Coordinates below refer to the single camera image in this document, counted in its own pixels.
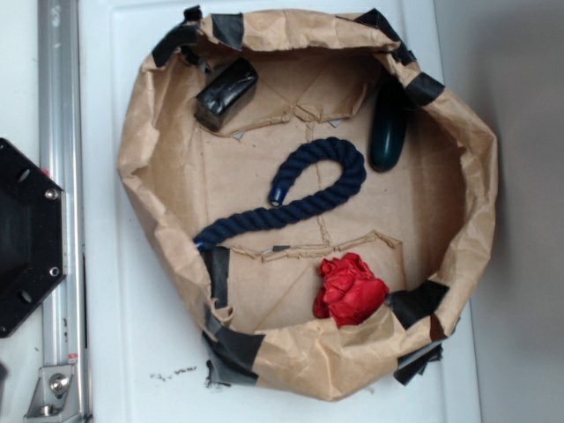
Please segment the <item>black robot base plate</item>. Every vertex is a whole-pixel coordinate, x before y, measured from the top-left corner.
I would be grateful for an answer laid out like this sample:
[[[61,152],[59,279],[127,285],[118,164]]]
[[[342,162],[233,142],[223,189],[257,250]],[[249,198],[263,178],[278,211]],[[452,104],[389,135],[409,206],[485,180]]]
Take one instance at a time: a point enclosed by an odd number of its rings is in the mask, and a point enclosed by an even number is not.
[[[65,276],[64,191],[1,140],[1,337],[8,338]]]

